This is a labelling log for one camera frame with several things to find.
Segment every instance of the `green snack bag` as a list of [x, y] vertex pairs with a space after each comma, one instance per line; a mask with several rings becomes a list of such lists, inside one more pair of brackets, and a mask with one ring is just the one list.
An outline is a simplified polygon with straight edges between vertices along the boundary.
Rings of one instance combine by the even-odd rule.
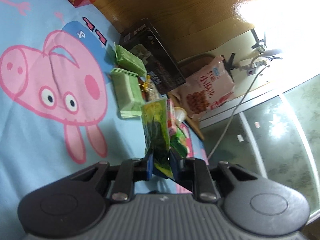
[[177, 151], [181, 158], [186, 158], [188, 155], [186, 145], [186, 136], [178, 127], [177, 132], [170, 138], [170, 146]]
[[146, 141], [146, 152], [152, 152], [154, 166], [169, 178], [173, 178], [169, 164], [170, 137], [167, 128], [167, 101], [162, 98], [144, 104], [142, 125]]
[[116, 45], [116, 61], [118, 65], [129, 71], [137, 73], [138, 76], [144, 78], [147, 77], [147, 70], [142, 60], [120, 45]]
[[138, 75], [121, 68], [112, 69], [110, 75], [121, 117], [141, 116], [141, 106], [144, 100], [138, 83]]

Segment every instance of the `bed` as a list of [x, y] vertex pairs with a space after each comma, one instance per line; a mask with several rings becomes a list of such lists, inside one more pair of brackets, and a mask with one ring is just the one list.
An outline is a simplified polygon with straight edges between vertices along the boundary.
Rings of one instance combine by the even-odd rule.
[[[100, 160], [144, 156], [140, 118], [121, 119], [111, 80], [119, 33], [93, 5], [0, 0], [0, 234], [20, 239], [27, 193]], [[189, 156], [206, 158], [185, 125]], [[171, 180], [137, 182], [136, 193], [184, 193]]]

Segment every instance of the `gray plastic base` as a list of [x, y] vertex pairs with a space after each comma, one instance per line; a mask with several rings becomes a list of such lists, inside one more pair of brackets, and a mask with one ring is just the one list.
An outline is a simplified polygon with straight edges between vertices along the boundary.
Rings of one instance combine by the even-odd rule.
[[[24, 240], [43, 240], [27, 235]], [[300, 232], [283, 237], [248, 234], [232, 225], [214, 204], [200, 203], [191, 194], [136, 195], [115, 204], [94, 228], [65, 240], [258, 240], [306, 239]]]

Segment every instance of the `wooden furniture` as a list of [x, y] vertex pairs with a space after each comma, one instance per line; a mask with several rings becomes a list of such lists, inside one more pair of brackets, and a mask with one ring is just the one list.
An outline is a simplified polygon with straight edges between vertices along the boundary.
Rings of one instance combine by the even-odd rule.
[[178, 60], [217, 48], [251, 28], [237, 14], [248, 0], [96, 0], [94, 5], [119, 32], [143, 17]]

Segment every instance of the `black box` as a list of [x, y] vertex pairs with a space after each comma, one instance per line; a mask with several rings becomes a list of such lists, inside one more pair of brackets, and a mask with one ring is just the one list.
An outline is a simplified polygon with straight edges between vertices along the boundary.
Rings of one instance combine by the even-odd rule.
[[122, 32], [119, 44], [143, 61], [161, 95], [186, 82], [148, 19], [142, 19]]

